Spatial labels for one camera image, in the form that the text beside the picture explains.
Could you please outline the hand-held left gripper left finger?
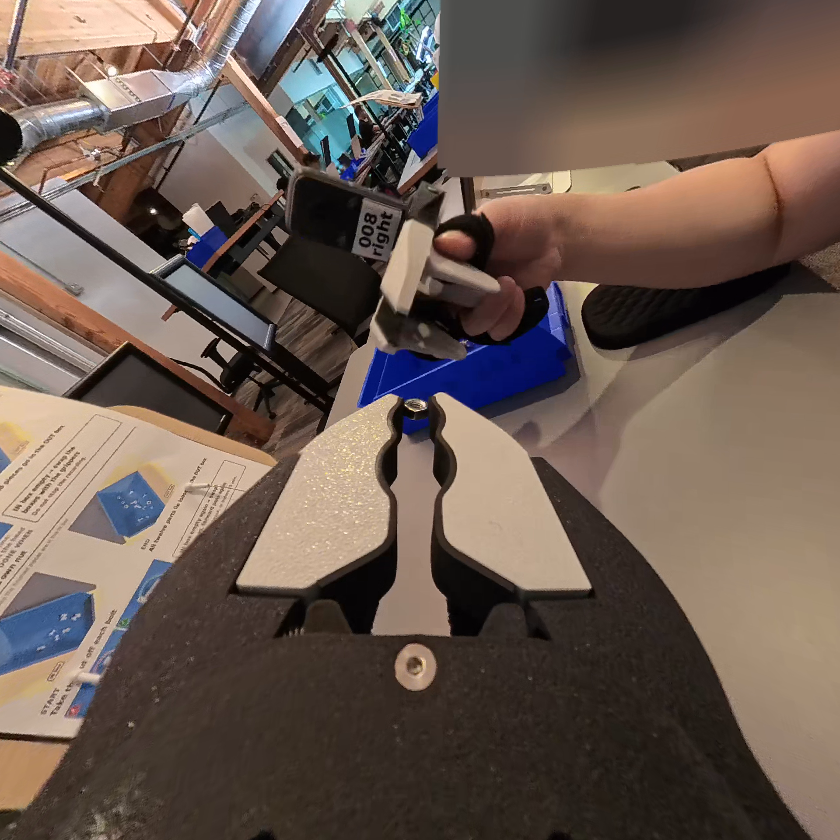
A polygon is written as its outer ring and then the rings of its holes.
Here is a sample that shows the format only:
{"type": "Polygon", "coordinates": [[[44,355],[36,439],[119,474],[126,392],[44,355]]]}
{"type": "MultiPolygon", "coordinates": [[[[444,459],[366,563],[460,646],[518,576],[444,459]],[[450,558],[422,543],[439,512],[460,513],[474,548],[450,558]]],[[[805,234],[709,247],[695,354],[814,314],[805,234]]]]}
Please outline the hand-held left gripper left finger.
{"type": "Polygon", "coordinates": [[[255,541],[236,591],[306,606],[339,604],[355,634],[369,634],[396,579],[392,484],[401,398],[386,395],[308,444],[255,541]]]}

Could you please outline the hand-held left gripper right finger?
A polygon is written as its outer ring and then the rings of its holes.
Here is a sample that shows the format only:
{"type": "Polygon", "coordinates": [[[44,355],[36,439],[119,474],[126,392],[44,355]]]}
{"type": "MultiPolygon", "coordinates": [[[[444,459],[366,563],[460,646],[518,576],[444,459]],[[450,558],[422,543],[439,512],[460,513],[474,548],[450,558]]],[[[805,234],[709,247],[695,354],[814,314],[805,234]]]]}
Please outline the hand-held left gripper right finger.
{"type": "Polygon", "coordinates": [[[490,420],[437,393],[430,564],[450,632],[476,636],[498,606],[593,594],[571,539],[526,450],[490,420]]]}

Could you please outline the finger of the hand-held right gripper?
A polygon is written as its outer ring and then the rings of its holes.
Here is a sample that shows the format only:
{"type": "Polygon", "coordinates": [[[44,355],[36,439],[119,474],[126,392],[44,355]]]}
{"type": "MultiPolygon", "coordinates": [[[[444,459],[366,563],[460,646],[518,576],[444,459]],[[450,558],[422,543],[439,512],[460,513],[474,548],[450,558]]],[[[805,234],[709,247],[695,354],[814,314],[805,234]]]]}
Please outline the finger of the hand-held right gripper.
{"type": "Polygon", "coordinates": [[[410,351],[433,361],[462,361],[466,346],[434,322],[379,305],[371,319],[370,338],[378,350],[394,355],[410,351]]]}
{"type": "Polygon", "coordinates": [[[433,242],[433,226],[416,219],[405,221],[381,282],[380,313],[409,314],[417,297],[438,298],[438,281],[427,267],[433,242]]]}

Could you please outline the person's right forearm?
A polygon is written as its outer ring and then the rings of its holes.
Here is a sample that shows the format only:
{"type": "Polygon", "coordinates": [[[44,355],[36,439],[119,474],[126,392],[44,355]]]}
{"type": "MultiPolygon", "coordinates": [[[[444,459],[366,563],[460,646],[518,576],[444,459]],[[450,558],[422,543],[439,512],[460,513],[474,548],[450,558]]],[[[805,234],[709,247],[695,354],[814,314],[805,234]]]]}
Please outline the person's right forearm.
{"type": "Polygon", "coordinates": [[[772,143],[636,191],[568,196],[559,280],[698,288],[808,256],[839,238],[839,132],[772,143]]]}

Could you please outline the person's right hand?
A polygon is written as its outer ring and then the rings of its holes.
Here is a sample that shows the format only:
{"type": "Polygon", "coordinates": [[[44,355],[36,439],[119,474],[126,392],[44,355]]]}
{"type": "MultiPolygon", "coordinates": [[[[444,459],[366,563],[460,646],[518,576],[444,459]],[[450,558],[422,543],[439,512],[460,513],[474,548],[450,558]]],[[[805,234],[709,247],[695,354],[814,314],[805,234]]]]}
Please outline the person's right hand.
{"type": "Polygon", "coordinates": [[[568,198],[562,193],[498,198],[438,227],[439,255],[482,270],[499,286],[458,312],[467,338],[505,342],[542,318],[544,292],[560,276],[568,198]]]}

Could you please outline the wooden top standing desk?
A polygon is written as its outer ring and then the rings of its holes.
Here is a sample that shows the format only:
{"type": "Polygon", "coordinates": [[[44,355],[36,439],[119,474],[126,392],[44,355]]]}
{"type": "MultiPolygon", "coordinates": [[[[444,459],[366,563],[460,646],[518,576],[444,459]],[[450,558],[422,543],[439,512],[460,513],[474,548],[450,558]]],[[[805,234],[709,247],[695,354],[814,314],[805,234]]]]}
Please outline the wooden top standing desk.
{"type": "Polygon", "coordinates": [[[236,299],[248,303],[270,321],[279,322],[290,296],[263,276],[263,270],[286,242],[286,191],[249,209],[226,244],[201,269],[236,299]]]}

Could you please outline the black framed display panel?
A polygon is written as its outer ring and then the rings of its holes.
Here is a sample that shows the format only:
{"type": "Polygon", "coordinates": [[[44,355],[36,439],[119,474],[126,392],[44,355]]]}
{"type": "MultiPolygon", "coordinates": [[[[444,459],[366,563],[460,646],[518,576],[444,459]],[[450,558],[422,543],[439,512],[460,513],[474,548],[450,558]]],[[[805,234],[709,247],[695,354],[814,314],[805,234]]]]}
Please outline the black framed display panel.
{"type": "Polygon", "coordinates": [[[222,434],[233,414],[131,343],[120,345],[64,393],[94,406],[140,407],[222,434]]]}

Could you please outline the printed instruction sheet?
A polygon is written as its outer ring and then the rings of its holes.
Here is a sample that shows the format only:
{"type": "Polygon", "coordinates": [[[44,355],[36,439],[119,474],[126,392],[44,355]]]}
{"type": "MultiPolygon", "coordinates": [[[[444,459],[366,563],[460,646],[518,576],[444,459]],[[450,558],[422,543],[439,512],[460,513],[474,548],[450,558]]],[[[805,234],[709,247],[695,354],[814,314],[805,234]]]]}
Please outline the printed instruction sheet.
{"type": "Polygon", "coordinates": [[[1,732],[67,741],[165,573],[270,467],[6,386],[1,467],[1,732]]]}

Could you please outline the black quilted wrist rest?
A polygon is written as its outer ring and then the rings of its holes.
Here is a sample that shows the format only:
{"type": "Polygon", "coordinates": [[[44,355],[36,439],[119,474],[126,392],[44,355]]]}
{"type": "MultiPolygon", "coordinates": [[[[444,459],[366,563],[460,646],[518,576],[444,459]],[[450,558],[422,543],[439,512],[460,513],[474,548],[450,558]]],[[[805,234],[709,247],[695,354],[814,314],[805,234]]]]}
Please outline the black quilted wrist rest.
{"type": "Polygon", "coordinates": [[[581,322],[591,345],[624,350],[658,340],[755,299],[786,278],[792,263],[700,288],[598,286],[584,299],[581,322]]]}

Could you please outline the black pole floor stand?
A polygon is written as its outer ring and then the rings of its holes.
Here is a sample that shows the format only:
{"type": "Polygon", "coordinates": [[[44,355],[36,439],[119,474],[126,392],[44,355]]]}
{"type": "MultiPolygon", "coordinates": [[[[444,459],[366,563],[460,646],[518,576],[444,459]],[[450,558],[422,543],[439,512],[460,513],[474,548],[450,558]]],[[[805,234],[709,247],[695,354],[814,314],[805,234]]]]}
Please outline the black pole floor stand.
{"type": "Polygon", "coordinates": [[[164,261],[152,248],[60,178],[41,195],[4,166],[2,246],[66,284],[83,287],[91,306],[107,298],[165,301],[160,309],[190,304],[153,274],[164,261]]]}

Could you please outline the silver ventilation duct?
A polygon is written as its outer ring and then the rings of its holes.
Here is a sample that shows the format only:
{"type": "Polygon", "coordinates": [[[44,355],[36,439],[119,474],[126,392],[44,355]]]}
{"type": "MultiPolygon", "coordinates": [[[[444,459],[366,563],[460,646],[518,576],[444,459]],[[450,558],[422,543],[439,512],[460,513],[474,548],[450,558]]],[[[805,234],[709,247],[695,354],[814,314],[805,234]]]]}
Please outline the silver ventilation duct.
{"type": "Polygon", "coordinates": [[[66,134],[108,133],[185,105],[219,78],[259,4],[216,2],[197,53],[181,70],[138,70],[84,82],[77,98],[1,111],[2,165],[25,158],[39,145],[66,134]]]}

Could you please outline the brown wooden post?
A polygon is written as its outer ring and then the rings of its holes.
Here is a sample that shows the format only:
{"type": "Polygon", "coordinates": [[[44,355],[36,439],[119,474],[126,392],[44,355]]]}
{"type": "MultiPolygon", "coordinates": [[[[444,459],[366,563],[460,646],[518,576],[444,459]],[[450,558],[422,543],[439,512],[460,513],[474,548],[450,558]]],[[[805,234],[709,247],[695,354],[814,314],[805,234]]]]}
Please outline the brown wooden post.
{"type": "Polygon", "coordinates": [[[253,445],[268,443],[274,433],[275,423],[270,419],[224,394],[219,388],[95,312],[68,291],[62,290],[36,270],[27,267],[20,259],[5,252],[1,255],[1,290],[7,297],[31,308],[59,330],[73,335],[91,348],[110,353],[125,343],[131,343],[209,397],[212,402],[231,412],[230,426],[233,432],[253,445]]]}

